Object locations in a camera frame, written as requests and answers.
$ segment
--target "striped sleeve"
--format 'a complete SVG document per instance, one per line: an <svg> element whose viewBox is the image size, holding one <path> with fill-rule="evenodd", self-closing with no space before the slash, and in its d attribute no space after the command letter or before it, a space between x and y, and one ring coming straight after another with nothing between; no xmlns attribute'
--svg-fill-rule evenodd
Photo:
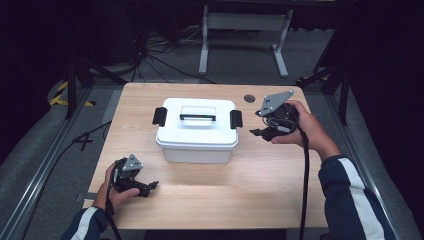
<svg viewBox="0 0 424 240"><path fill-rule="evenodd" d="M103 209L96 207L81 209L75 214L71 225L63 233L61 239L100 239L100 233L106 230L106 227L106 214Z"/></svg>
<svg viewBox="0 0 424 240"><path fill-rule="evenodd" d="M318 176L332 239L396 239L380 202L352 161L344 156L330 157Z"/></svg>

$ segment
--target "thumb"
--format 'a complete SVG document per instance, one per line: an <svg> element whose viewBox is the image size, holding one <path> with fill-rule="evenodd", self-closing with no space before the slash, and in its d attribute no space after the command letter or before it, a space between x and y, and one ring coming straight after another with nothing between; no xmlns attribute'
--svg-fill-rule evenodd
<svg viewBox="0 0 424 240"><path fill-rule="evenodd" d="M140 190L138 188L131 188L127 191L119 193L117 196L115 196L115 203L121 204L125 202L127 199L130 199L132 197L136 197L140 193Z"/></svg>
<svg viewBox="0 0 424 240"><path fill-rule="evenodd" d="M285 144L285 143L291 143L290 136L277 136L271 139L272 144Z"/></svg>

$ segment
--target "box clip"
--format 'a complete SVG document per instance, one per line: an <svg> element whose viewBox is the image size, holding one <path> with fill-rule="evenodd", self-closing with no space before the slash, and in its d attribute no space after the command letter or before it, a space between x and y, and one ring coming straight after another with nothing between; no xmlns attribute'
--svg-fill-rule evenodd
<svg viewBox="0 0 424 240"><path fill-rule="evenodd" d="M155 115L153 116L153 125L159 124L159 126L163 127L165 126L166 122L166 113L168 112L168 109L164 107L158 107L155 110Z"/></svg>
<svg viewBox="0 0 424 240"><path fill-rule="evenodd" d="M231 124L231 129L236 129L237 127L243 127L243 118L241 115L241 111L231 110L230 124Z"/></svg>

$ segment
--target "metal bracket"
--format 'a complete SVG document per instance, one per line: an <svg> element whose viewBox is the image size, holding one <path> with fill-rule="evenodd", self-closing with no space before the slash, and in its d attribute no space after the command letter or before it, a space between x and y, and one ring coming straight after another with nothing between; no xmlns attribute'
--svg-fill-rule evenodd
<svg viewBox="0 0 424 240"><path fill-rule="evenodd" d="M294 91L289 90L287 92L277 93L269 96L265 96L264 102L262 103L261 110L258 112L260 117L266 116L277 110L287 99L293 96Z"/></svg>
<svg viewBox="0 0 424 240"><path fill-rule="evenodd" d="M124 167L122 167L122 171L132 171L142 168L143 164L134 156L134 154L131 154L130 157L127 158Z"/></svg>

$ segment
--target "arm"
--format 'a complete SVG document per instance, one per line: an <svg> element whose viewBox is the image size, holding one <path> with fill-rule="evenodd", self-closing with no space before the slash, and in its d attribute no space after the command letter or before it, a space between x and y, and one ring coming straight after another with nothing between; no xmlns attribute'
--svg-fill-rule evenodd
<svg viewBox="0 0 424 240"><path fill-rule="evenodd" d="M105 181L100 186L92 206L87 209L82 209L75 214L71 225L63 233L61 239L74 239L74 237L76 239L99 239L100 233L106 230L106 194L113 166L114 164L107 169ZM127 199L137 196L139 193L140 190L137 188L132 188L122 193L119 193L115 190L115 188L112 188L110 190L109 197L114 211L118 211L122 203L124 203Z"/></svg>
<svg viewBox="0 0 424 240"><path fill-rule="evenodd" d="M319 121L298 101L287 101L299 112L299 124L317 151L322 165L318 174L326 197L325 216L332 239L395 239L380 202L364 185L356 166L342 156ZM271 143L302 146L298 130Z"/></svg>
<svg viewBox="0 0 424 240"><path fill-rule="evenodd" d="M106 230L106 214L101 208L89 207L78 211L61 239L100 239Z"/></svg>
<svg viewBox="0 0 424 240"><path fill-rule="evenodd" d="M380 202L352 161L342 155L329 157L318 176L331 238L396 239Z"/></svg>

